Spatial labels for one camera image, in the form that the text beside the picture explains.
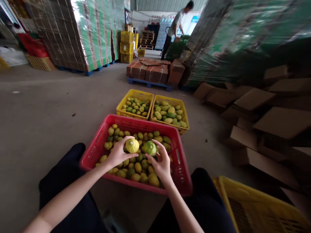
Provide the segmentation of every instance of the stacked yellow crate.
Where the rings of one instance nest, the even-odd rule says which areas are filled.
[[[122,63],[131,63],[133,61],[134,53],[134,33],[122,31],[120,53]]]

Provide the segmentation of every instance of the blue pallet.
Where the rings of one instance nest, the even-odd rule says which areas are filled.
[[[145,80],[140,80],[140,79],[135,79],[135,78],[131,78],[131,77],[128,77],[128,80],[129,80],[129,84],[133,84],[134,82],[137,82],[137,83],[145,83],[147,84],[147,87],[151,87],[152,85],[154,86],[161,86],[161,87],[165,87],[166,91],[171,91],[172,90],[172,87],[171,86],[167,86],[165,84],[161,84],[161,83],[153,83],[153,82],[148,82],[148,81],[145,81]]]
[[[110,64],[114,64],[114,63],[115,63],[115,61],[112,61],[112,62],[110,62],[110,63],[108,63],[106,65],[103,65],[103,67],[108,67]],[[103,69],[103,67],[99,67],[99,68],[97,68],[97,69],[95,69],[93,71],[101,71]],[[75,70],[75,69],[71,69],[71,68],[66,68],[66,67],[63,67],[63,66],[57,66],[57,68],[59,70],[61,70],[61,71],[69,70],[72,73],[85,73],[86,76],[91,76],[93,74],[93,71],[89,71],[89,72],[88,71],[80,71],[80,70]]]

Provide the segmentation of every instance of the leg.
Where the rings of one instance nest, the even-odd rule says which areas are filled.
[[[79,168],[79,160],[84,151],[83,143],[75,144],[40,181],[40,209],[64,188],[85,174]],[[90,191],[52,232],[107,232]]]
[[[171,40],[172,38],[168,35],[166,35],[166,39],[165,39],[165,42],[164,42],[164,46],[163,46],[163,49],[162,49],[162,57],[161,57],[161,60],[164,60],[165,58],[165,54],[169,48],[169,45],[171,44]]]
[[[191,175],[193,195],[185,202],[204,232],[236,232],[232,220],[223,204],[213,181],[206,170],[197,168]],[[149,233],[163,231],[180,232],[177,219],[169,199],[155,218]]]

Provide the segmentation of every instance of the plastic wrap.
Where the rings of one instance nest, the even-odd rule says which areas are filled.
[[[27,0],[27,4],[54,65],[89,72],[119,58],[123,0]]]
[[[209,0],[181,55],[184,86],[261,76],[303,51],[311,27],[307,0]]]

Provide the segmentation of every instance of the yellow plastic crate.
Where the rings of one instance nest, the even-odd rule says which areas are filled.
[[[134,53],[134,43],[120,42],[120,53],[123,53],[123,54]]]
[[[135,49],[138,47],[138,33],[135,34]]]
[[[126,104],[127,97],[136,98],[136,99],[138,99],[140,101],[147,101],[147,100],[149,100],[150,101],[150,106],[149,106],[149,110],[148,110],[147,116],[140,116],[140,115],[136,115],[136,114],[133,114],[133,113],[122,111],[121,110],[122,106],[124,104]],[[141,119],[141,120],[148,120],[150,112],[151,112],[151,109],[152,109],[153,97],[154,97],[154,95],[151,94],[151,93],[130,89],[129,92],[123,97],[121,102],[118,104],[118,106],[117,106],[117,115],[125,116],[125,117],[133,117],[133,118]]]
[[[137,53],[138,53],[139,57],[144,57],[145,56],[145,49],[138,49]]]
[[[237,233],[307,232],[311,227],[296,207],[284,201],[224,176],[213,181]]]
[[[51,71],[55,69],[55,66],[52,64],[49,57],[39,58],[30,56],[29,54],[25,54],[25,56],[29,63],[32,65],[32,67],[35,69],[44,71]]]
[[[121,62],[122,63],[131,63],[132,61],[133,61],[133,54],[121,53]]]
[[[132,43],[134,41],[134,33],[121,31],[121,41],[125,43]]]
[[[159,102],[162,102],[162,101],[167,101],[170,105],[172,106],[177,106],[177,105],[180,105],[181,106],[181,110],[183,111],[182,113],[182,121],[184,121],[188,128],[184,128],[184,127],[181,127],[181,126],[176,126],[176,125],[173,125],[173,124],[169,124],[169,123],[166,123],[164,121],[160,121],[160,120],[155,120],[152,118],[153,116],[153,108],[154,108],[154,105],[155,105],[155,102],[156,101],[159,101]],[[183,135],[185,132],[187,132],[187,130],[190,129],[189,127],[189,121],[188,121],[188,117],[187,117],[187,111],[186,111],[186,108],[185,108],[185,105],[184,105],[184,102],[182,102],[181,100],[179,99],[174,99],[174,98],[170,98],[170,97],[166,97],[166,96],[161,96],[161,95],[156,95],[155,96],[155,99],[153,100],[153,104],[152,104],[152,110],[151,110],[151,114],[150,114],[150,120],[153,121],[153,122],[158,122],[158,123],[162,123],[162,124],[167,124],[167,125],[170,125],[170,126],[174,126],[175,128],[178,129],[179,131],[179,134],[180,135]]]

